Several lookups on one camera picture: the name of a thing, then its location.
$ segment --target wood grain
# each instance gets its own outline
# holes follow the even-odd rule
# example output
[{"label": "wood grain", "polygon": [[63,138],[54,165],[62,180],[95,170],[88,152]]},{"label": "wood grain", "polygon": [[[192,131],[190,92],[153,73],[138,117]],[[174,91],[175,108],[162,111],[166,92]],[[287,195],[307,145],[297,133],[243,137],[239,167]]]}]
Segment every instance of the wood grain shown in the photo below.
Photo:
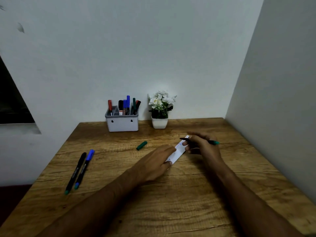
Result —
[{"label": "wood grain", "polygon": [[[105,122],[79,123],[21,200],[0,236],[34,236],[71,207],[162,144],[188,130],[213,132],[239,178],[303,234],[316,233],[316,207],[222,118],[169,120],[164,130],[140,121],[137,132],[108,132]],[[140,151],[136,147],[147,141]],[[82,152],[95,150],[78,190],[65,187]],[[221,191],[199,156],[184,154],[168,172],[133,192],[107,232],[111,236],[241,236]]]}]

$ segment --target pen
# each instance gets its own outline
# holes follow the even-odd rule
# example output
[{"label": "pen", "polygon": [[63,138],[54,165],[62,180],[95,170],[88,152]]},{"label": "pen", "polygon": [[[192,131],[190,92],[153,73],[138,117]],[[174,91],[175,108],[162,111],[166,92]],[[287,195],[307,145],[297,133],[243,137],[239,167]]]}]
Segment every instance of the pen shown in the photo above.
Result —
[{"label": "pen", "polygon": [[118,101],[118,115],[119,116],[123,115],[123,101],[122,100]]},{"label": "pen", "polygon": [[133,98],[133,107],[134,107],[134,114],[133,115],[136,115],[136,99]]},{"label": "pen", "polygon": [[123,100],[123,115],[127,115],[126,107],[127,107],[127,100]]},{"label": "pen", "polygon": [[112,101],[111,101],[111,100],[108,100],[107,103],[109,104],[109,111],[110,111],[110,113],[111,113],[110,115],[113,115],[113,114],[112,114]]},{"label": "pen", "polygon": [[[185,140],[185,141],[188,141],[188,142],[191,142],[191,141],[189,140],[189,138],[180,138],[180,139]],[[211,145],[218,145],[218,144],[219,144],[218,141],[211,141],[211,140],[208,140],[207,142],[210,143]]]},{"label": "pen", "polygon": [[83,163],[84,159],[86,158],[86,156],[87,156],[87,154],[85,152],[83,152],[81,157],[80,157],[80,159],[79,159],[79,161],[78,161],[77,167],[76,167],[74,173],[72,174],[72,176],[71,176],[71,178],[69,180],[69,183],[68,183],[68,185],[66,187],[65,195],[68,195],[69,191],[71,190],[72,185],[74,184],[74,182],[76,180],[77,174],[78,174],[78,172],[79,172],[79,170],[80,170],[80,168],[82,166],[82,163]]},{"label": "pen", "polygon": [[85,163],[84,163],[84,165],[82,167],[82,170],[81,170],[81,172],[80,172],[80,174],[78,176],[77,182],[75,184],[75,190],[78,189],[78,187],[79,187],[79,185],[80,185],[80,183],[81,183],[81,181],[83,179],[83,175],[86,172],[88,164],[89,164],[90,160],[92,159],[93,154],[94,154],[94,150],[90,150],[90,152],[88,154],[88,157],[87,157],[87,159],[86,159],[86,161],[85,161]]},{"label": "pen", "polygon": [[137,112],[138,112],[138,108],[139,108],[140,103],[141,103],[141,101],[140,101],[140,100],[139,100],[139,101],[137,101],[137,104],[136,104],[136,114],[137,114]]},{"label": "pen", "polygon": [[127,114],[129,115],[130,114],[130,103],[131,103],[130,96],[127,96],[126,100],[127,100],[127,109],[126,109],[126,111],[127,111]]}]

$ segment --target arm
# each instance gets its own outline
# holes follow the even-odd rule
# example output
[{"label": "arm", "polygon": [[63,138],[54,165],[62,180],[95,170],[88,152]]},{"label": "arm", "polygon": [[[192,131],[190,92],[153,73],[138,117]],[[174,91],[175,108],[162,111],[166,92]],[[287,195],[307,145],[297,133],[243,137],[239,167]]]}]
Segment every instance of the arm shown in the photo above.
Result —
[{"label": "arm", "polygon": [[94,236],[128,193],[167,171],[171,163],[165,161],[175,150],[164,145],[145,155],[132,168],[73,207],[37,236]]},{"label": "arm", "polygon": [[234,213],[247,236],[303,236],[286,219],[269,207],[254,192],[245,186],[235,173],[224,163],[218,146],[207,140],[216,137],[190,132],[191,143],[185,149],[190,154],[200,154],[208,171],[219,179]]}]

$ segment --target gray pen holder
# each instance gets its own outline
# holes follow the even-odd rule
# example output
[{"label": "gray pen holder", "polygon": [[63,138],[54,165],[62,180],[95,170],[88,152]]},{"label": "gray pen holder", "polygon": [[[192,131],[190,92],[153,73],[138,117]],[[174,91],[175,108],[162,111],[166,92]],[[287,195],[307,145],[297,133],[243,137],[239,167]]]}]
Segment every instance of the gray pen holder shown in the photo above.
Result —
[{"label": "gray pen holder", "polygon": [[137,115],[120,116],[118,106],[114,105],[112,106],[112,115],[108,109],[105,118],[110,132],[138,131],[138,113]]}]

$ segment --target paper strip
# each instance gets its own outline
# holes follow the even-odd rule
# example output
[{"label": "paper strip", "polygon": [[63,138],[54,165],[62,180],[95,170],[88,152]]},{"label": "paper strip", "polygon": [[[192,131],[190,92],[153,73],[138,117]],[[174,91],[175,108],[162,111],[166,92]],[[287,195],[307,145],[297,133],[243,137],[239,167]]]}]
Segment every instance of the paper strip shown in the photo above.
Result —
[{"label": "paper strip", "polygon": [[186,146],[184,146],[184,145],[182,145],[182,143],[184,142],[184,140],[181,140],[180,142],[179,142],[179,144],[177,144],[176,145],[176,151],[175,152],[173,152],[169,157],[168,157],[168,159],[166,160],[166,161],[171,161],[172,162],[172,164],[174,164],[176,161],[177,161],[177,159],[179,159],[179,157],[184,153],[184,151],[185,151],[185,147]]}]

